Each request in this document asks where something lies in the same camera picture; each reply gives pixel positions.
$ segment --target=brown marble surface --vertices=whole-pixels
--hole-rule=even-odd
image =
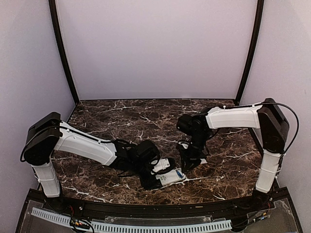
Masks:
[[[121,138],[138,144],[152,140],[162,156],[180,166],[176,142],[187,136],[176,127],[179,116],[205,107],[233,105],[231,100],[87,100],[76,107],[69,124],[102,139]],[[247,129],[221,129],[207,142],[207,164],[187,179],[146,191],[139,178],[120,178],[119,170],[67,152],[52,158],[65,196],[120,204],[189,204],[251,195],[261,156]]]

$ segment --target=white panel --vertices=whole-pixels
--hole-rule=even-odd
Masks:
[[[30,126],[51,111],[74,107],[47,0],[0,0],[0,232],[15,232],[30,187],[19,156]]]
[[[83,100],[235,98],[256,0],[58,0]]]
[[[284,157],[279,176],[293,198],[304,232],[311,232],[311,1],[265,1],[258,45],[242,104],[267,97],[292,107],[300,133]],[[290,122],[295,118],[282,108]]]

